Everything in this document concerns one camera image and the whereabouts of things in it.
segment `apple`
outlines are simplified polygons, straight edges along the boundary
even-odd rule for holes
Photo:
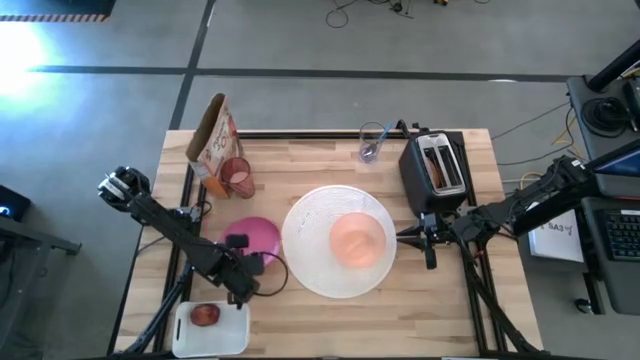
[[[220,320],[220,308],[214,304],[202,304],[198,305],[189,315],[191,323],[197,326],[211,326],[218,323]]]

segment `toaster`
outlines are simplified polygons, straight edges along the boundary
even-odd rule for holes
[[[414,215],[452,212],[467,199],[469,186],[445,132],[409,136],[399,160],[400,175]]]

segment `white cutting board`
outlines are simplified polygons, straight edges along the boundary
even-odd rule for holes
[[[220,308],[218,323],[197,326],[189,315],[198,305],[214,304]],[[176,309],[173,322],[172,352],[179,358],[237,355],[249,345],[249,305],[237,310],[223,301],[183,302]]]

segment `pink plate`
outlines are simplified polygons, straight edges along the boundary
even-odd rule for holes
[[[266,251],[278,255],[280,252],[280,231],[271,221],[261,217],[248,217],[229,225],[222,234],[246,234],[249,236],[249,247],[242,249],[245,255]],[[263,255],[264,264],[273,261],[273,256]]]

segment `wooden tabletop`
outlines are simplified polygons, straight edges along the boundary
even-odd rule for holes
[[[489,132],[464,133],[478,204],[504,198]],[[169,131],[162,150],[153,196],[166,207],[180,202],[192,131]],[[357,160],[357,140],[243,140],[252,165],[256,195],[249,200],[210,199],[213,212],[204,219],[202,236],[216,239],[227,225],[247,216],[262,216],[282,226],[291,206],[324,185],[351,185],[376,197],[391,214],[396,230],[415,221],[404,194],[398,158],[406,140],[387,140],[375,164]],[[195,202],[197,186],[193,187]],[[141,245],[159,237],[145,228]],[[130,345],[161,302],[169,241],[146,249],[135,262],[118,332],[116,349]],[[246,356],[472,356],[477,355],[467,287],[457,246],[438,245],[438,268],[427,271],[419,251],[399,244],[391,272],[374,290],[336,300],[305,289],[291,276],[285,290],[270,298],[254,298]],[[525,337],[541,347],[516,243],[496,237],[488,251],[500,305]],[[261,290],[276,289],[283,269],[274,262],[259,276]],[[199,276],[191,301],[226,299]],[[489,317],[483,311],[492,343]],[[171,346],[171,327],[165,342]]]

